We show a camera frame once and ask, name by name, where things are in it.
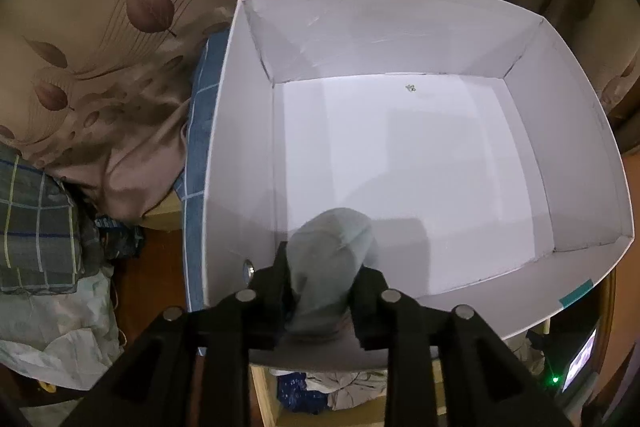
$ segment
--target green tape piece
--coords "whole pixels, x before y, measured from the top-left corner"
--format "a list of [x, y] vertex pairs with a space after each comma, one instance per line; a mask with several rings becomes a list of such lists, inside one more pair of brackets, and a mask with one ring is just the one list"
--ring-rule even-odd
[[567, 308], [567, 306], [571, 306], [575, 301], [577, 301], [580, 297], [585, 295], [591, 288], [593, 288], [593, 281], [591, 279], [586, 280], [580, 286], [578, 286], [571, 293], [567, 293], [564, 297], [560, 299], [560, 303], [562, 304], [562, 308]]

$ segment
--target small green sticker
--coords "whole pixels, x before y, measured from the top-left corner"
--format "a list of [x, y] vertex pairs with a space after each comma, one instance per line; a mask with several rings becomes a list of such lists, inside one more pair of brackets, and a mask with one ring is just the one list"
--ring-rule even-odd
[[560, 299], [560, 303], [562, 304], [562, 308], [567, 308], [567, 306], [571, 306], [575, 301], [577, 301], [580, 297], [585, 295], [591, 288], [593, 288], [593, 281], [591, 279], [586, 280], [580, 286], [578, 286], [571, 293], [567, 293], [564, 297]]

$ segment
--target blue checkered cloth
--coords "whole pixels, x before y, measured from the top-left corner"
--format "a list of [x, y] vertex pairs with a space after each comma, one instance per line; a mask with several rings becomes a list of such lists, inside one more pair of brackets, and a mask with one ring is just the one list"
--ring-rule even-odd
[[207, 39], [198, 67], [193, 73], [191, 107], [187, 124], [187, 160], [174, 188], [182, 200], [182, 261], [187, 308], [204, 308], [202, 293], [202, 216], [204, 182], [207, 176], [209, 137], [213, 111], [218, 99], [218, 84], [225, 58], [229, 30]]
[[101, 252], [97, 232], [65, 186], [0, 144], [0, 292], [75, 291], [78, 278], [90, 275], [83, 243], [95, 271]]

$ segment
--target plaid pillow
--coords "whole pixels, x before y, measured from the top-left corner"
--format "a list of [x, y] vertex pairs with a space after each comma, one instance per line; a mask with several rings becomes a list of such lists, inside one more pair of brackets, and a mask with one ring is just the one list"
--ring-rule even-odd
[[0, 144], [0, 291], [74, 291], [84, 271], [78, 220], [61, 182]]

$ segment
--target white box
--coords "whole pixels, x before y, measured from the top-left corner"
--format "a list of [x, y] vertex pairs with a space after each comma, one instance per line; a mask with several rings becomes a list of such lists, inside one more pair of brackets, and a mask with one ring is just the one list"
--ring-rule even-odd
[[[501, 0], [241, 0], [214, 115], [208, 305], [336, 206], [367, 214], [389, 286], [507, 338], [620, 260], [634, 230], [600, 103], [541, 16]], [[381, 367], [352, 331], [255, 363]]]

